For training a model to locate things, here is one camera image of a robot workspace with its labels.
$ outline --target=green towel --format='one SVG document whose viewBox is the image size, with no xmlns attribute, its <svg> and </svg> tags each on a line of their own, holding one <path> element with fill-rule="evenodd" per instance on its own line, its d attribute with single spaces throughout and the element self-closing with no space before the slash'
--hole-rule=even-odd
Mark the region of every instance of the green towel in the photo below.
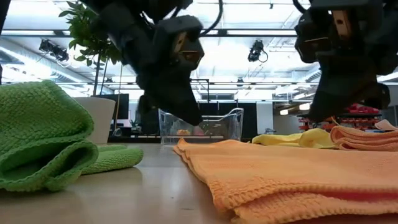
<svg viewBox="0 0 398 224">
<path fill-rule="evenodd" d="M 51 81 L 0 86 L 0 189 L 61 190 L 85 169 L 92 174 L 142 159 L 142 151 L 120 146 L 99 155 L 85 140 L 92 131 L 90 114 Z"/>
</svg>

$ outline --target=computer monitor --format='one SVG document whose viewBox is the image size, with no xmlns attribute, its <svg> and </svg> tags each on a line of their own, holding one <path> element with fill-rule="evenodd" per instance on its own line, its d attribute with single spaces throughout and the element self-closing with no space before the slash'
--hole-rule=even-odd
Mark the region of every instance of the computer monitor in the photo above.
<svg viewBox="0 0 398 224">
<path fill-rule="evenodd" d="M 129 95 L 128 94 L 120 94 L 120 98 L 119 98 L 118 94 L 96 95 L 96 96 L 92 96 L 92 97 L 105 98 L 105 99 L 113 100 L 116 102 L 116 104 L 114 106 L 114 111 L 113 111 L 113 119 L 116 119 L 116 112 L 117 112 L 118 99 L 119 99 L 118 119 L 129 119 Z"/>
</svg>

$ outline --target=clear plastic bin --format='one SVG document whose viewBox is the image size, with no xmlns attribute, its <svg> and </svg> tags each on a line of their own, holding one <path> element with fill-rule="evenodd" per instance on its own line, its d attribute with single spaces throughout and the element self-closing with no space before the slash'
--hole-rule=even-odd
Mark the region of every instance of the clear plastic bin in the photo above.
<svg viewBox="0 0 398 224">
<path fill-rule="evenodd" d="M 162 144 L 177 144 L 181 138 L 189 143 L 213 143 L 227 139 L 241 140 L 242 108 L 235 108 L 224 116 L 206 115 L 202 117 L 203 122 L 197 126 L 200 128 L 198 129 L 170 113 L 159 110 Z"/>
</svg>

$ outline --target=table surface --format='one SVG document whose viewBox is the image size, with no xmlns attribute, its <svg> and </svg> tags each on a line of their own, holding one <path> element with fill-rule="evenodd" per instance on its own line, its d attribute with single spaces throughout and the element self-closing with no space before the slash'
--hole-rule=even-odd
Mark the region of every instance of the table surface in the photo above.
<svg viewBox="0 0 398 224">
<path fill-rule="evenodd" d="M 190 173 L 171 147 L 134 147 L 144 150 L 137 167 L 82 176 L 62 192 L 0 191 L 0 223 L 229 223 L 216 213 L 208 187 Z M 398 215 L 346 215 L 295 222 L 316 223 L 396 224 Z"/>
</svg>

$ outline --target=folded towel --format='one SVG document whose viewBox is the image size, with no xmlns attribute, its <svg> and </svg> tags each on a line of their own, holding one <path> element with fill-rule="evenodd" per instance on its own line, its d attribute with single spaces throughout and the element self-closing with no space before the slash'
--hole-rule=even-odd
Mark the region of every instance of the folded towel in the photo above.
<svg viewBox="0 0 398 224">
<path fill-rule="evenodd" d="M 355 128 L 335 126 L 330 137 L 342 150 L 398 151 L 398 131 L 367 133 Z"/>
<path fill-rule="evenodd" d="M 398 213 L 398 153 L 180 141 L 174 151 L 233 223 Z"/>
<path fill-rule="evenodd" d="M 329 149 L 334 148 L 328 132 L 322 129 L 310 129 L 302 134 L 277 135 L 262 134 L 253 138 L 252 143 L 264 146 L 297 146 Z"/>
<path fill-rule="evenodd" d="M 382 121 L 377 122 L 375 125 L 377 129 L 383 131 L 398 131 L 398 128 L 393 126 L 388 120 L 384 119 Z"/>
<path fill-rule="evenodd" d="M 85 140 L 93 131 L 90 114 L 51 81 L 0 86 L 0 111 L 0 189 L 60 190 L 83 171 L 118 169 L 142 157 L 105 151 L 95 164 L 98 148 Z"/>
</svg>

